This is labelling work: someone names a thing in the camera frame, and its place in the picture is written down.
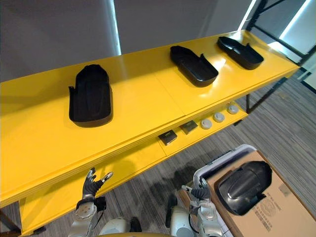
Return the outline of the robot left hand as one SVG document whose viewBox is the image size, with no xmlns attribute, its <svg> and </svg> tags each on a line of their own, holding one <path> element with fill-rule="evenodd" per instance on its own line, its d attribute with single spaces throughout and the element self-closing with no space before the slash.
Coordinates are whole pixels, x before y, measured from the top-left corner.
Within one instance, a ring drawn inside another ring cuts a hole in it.
<svg viewBox="0 0 316 237">
<path fill-rule="evenodd" d="M 95 198 L 96 193 L 98 190 L 103 186 L 103 184 L 108 181 L 112 176 L 113 172 L 107 173 L 103 178 L 95 181 L 95 168 L 91 168 L 85 178 L 83 189 L 82 189 L 82 198 Z"/>
</svg>

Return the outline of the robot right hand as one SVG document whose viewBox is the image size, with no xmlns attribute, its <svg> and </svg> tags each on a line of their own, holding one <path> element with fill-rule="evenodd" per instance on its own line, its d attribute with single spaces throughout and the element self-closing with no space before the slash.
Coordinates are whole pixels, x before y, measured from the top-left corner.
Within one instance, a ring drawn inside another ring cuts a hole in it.
<svg viewBox="0 0 316 237">
<path fill-rule="evenodd" d="M 182 185 L 181 189 L 190 193 L 198 200 L 210 200 L 211 198 L 209 186 L 204 178 L 202 178 L 201 182 L 197 182 L 197 184 L 191 181 L 186 185 Z"/>
</svg>

